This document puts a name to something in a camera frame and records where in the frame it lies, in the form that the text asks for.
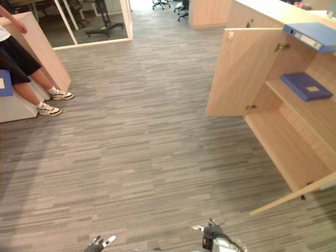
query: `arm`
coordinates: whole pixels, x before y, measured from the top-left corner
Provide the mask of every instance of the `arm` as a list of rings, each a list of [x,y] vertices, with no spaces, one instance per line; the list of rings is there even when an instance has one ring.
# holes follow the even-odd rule
[[[28,32],[26,26],[13,17],[2,5],[0,5],[0,15],[11,21],[21,33],[26,34]]]

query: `cabinet shelf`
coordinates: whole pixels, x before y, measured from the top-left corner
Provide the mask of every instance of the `cabinet shelf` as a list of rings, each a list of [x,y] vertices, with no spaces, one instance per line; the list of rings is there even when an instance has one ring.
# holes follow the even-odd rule
[[[303,101],[281,80],[266,81],[266,85],[336,155],[336,102],[332,99]]]
[[[245,120],[293,192],[331,173],[279,111],[248,114]]]

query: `blue binder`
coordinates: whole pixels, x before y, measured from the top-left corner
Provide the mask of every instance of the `blue binder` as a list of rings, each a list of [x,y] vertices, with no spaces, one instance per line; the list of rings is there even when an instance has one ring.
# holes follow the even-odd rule
[[[336,30],[321,23],[288,24],[285,33],[323,53],[336,51]]]
[[[304,72],[282,75],[281,80],[304,101],[332,97],[328,89]]]
[[[3,87],[0,87],[0,97],[13,96],[13,87],[10,79],[11,75],[9,71],[0,69],[1,86],[4,84]]]

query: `white sneaker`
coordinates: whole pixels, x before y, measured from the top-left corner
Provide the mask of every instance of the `white sneaker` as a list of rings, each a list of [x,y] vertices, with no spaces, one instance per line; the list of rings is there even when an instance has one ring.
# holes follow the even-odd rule
[[[70,92],[63,92],[62,90],[56,89],[56,94],[51,94],[51,98],[53,100],[70,100],[73,97],[75,97],[75,95],[73,93]]]
[[[59,108],[52,107],[46,103],[43,103],[41,108],[37,108],[38,113],[42,116],[50,116],[50,117],[55,117],[59,114],[62,113],[62,110]]]

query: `glass partition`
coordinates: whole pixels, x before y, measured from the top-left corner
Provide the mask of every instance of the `glass partition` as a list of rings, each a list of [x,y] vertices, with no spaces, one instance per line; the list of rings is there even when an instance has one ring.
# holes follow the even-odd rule
[[[132,39],[129,0],[9,0],[31,11],[52,47]]]

